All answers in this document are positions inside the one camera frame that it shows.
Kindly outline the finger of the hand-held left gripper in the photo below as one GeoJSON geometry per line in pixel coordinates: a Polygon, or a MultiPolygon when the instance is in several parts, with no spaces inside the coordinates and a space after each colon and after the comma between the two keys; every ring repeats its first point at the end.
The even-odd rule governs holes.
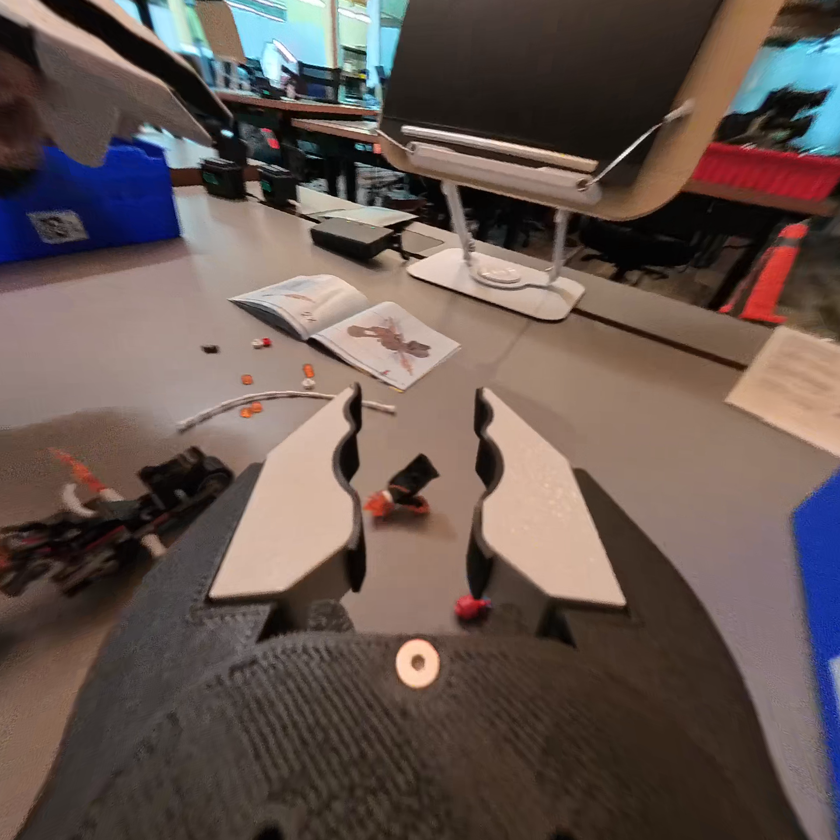
{"type": "Polygon", "coordinates": [[[112,139],[146,123],[204,146],[232,124],[199,73],[117,2],[30,2],[29,32],[38,115],[75,161],[101,165],[112,139]]]}

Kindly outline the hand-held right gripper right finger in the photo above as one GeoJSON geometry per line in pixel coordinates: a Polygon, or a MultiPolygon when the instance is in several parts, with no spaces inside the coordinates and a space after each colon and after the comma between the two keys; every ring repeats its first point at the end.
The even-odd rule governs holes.
{"type": "Polygon", "coordinates": [[[568,610],[620,616],[627,597],[570,461],[488,387],[476,390],[469,595],[512,606],[536,634],[567,634],[568,610]]]}

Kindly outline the lego instruction booklet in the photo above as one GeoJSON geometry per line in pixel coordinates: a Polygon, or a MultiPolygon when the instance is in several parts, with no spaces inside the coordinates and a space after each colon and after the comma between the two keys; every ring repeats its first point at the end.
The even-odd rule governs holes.
{"type": "Polygon", "coordinates": [[[294,276],[228,301],[400,392],[460,350],[393,301],[372,304],[334,275],[294,276]]]}

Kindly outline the white paper sheet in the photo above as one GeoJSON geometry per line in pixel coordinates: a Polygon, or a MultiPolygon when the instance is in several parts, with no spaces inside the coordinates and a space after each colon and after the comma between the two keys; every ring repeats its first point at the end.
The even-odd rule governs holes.
{"type": "Polygon", "coordinates": [[[838,458],[838,342],[780,325],[724,403],[838,458]]]}

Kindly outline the black flame-footed lego minifigure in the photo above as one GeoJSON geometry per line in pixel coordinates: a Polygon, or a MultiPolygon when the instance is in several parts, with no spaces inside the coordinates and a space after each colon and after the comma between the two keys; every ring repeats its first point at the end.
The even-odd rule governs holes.
{"type": "Polygon", "coordinates": [[[383,489],[371,494],[362,509],[379,520],[397,509],[424,516],[429,513],[429,505],[422,491],[438,477],[440,474],[432,461],[424,454],[417,455],[395,473],[383,489]]]}

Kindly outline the orange lego flame rod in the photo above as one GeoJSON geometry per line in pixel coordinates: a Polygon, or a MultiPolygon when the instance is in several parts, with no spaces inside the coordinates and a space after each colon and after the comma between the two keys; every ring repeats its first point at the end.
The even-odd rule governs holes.
{"type": "Polygon", "coordinates": [[[71,481],[62,490],[63,500],[69,504],[81,504],[77,491],[87,489],[95,498],[105,500],[110,489],[97,478],[93,472],[78,458],[59,448],[49,448],[50,455],[70,471],[71,481]]]}

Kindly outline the orange traffic cone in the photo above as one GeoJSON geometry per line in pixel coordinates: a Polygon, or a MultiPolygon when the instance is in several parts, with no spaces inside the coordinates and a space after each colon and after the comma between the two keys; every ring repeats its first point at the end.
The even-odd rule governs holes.
{"type": "Polygon", "coordinates": [[[782,226],[717,312],[770,327],[783,324],[786,316],[777,309],[810,228],[809,219],[782,226]]]}

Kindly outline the background office desk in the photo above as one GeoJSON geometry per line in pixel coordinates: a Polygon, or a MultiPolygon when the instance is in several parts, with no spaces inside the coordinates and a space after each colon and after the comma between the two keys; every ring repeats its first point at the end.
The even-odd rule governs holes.
{"type": "Polygon", "coordinates": [[[378,136],[378,111],[310,99],[269,99],[250,92],[216,89],[236,127],[258,131],[254,157],[282,166],[301,183],[323,179],[328,193],[356,203],[357,166],[390,169],[378,136]]]}

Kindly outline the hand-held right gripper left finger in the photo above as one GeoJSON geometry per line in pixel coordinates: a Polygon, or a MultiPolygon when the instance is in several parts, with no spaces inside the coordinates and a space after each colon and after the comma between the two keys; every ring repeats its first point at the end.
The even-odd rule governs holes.
{"type": "Polygon", "coordinates": [[[219,605],[272,604],[294,624],[315,601],[361,592],[366,546],[359,466],[362,390],[336,395],[271,449],[207,593],[219,605]]]}

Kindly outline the black office chair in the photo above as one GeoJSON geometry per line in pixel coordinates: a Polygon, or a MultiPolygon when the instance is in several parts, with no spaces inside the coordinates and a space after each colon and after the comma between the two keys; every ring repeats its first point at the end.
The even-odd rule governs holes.
{"type": "Polygon", "coordinates": [[[623,222],[582,215],[577,235],[589,251],[582,260],[613,266],[610,279],[620,283],[633,271],[665,279],[667,270],[690,266],[714,238],[696,219],[668,210],[623,222]]]}

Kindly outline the black power adapter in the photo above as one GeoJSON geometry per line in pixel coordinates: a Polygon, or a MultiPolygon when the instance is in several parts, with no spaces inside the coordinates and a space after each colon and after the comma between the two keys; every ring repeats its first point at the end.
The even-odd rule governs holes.
{"type": "Polygon", "coordinates": [[[309,234],[316,246],[363,263],[386,250],[405,255],[402,235],[388,227],[332,217],[313,225],[309,234]]]}

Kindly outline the person's left hand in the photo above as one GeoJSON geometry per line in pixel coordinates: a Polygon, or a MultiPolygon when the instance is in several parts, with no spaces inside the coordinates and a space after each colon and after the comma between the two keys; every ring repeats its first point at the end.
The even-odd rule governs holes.
{"type": "Polygon", "coordinates": [[[45,160],[45,129],[39,115],[44,81],[38,69],[1,50],[1,197],[31,183],[45,160]]]}

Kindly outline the red table cover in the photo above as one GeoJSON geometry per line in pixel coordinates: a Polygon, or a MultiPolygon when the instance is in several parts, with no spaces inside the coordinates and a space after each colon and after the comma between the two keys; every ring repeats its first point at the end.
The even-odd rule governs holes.
{"type": "Polygon", "coordinates": [[[827,199],[839,181],[836,156],[710,143],[692,180],[808,202],[827,199]]]}

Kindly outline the black battery charger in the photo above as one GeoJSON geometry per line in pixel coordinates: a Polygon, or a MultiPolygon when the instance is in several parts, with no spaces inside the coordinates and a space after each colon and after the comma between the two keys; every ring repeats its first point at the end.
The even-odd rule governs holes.
{"type": "Polygon", "coordinates": [[[248,190],[245,166],[223,159],[201,159],[199,166],[201,185],[210,196],[230,201],[245,201],[248,190]]]}
{"type": "Polygon", "coordinates": [[[297,204],[299,180],[294,173],[277,164],[261,164],[257,172],[265,205],[286,209],[297,204]]]}

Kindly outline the black lego motorcycle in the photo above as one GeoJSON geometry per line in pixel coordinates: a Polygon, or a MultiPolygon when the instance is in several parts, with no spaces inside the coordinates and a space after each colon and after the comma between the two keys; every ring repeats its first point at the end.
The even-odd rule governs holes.
{"type": "Polygon", "coordinates": [[[189,447],[159,465],[143,467],[138,478],[145,492],[136,498],[125,498],[104,483],[110,489],[107,499],[79,488],[81,504],[67,504],[61,491],[53,516],[2,528],[2,593],[16,597],[49,579],[61,594],[72,596],[121,572],[142,553],[159,559],[166,552],[161,534],[191,522],[231,486],[235,475],[218,458],[189,447]]]}

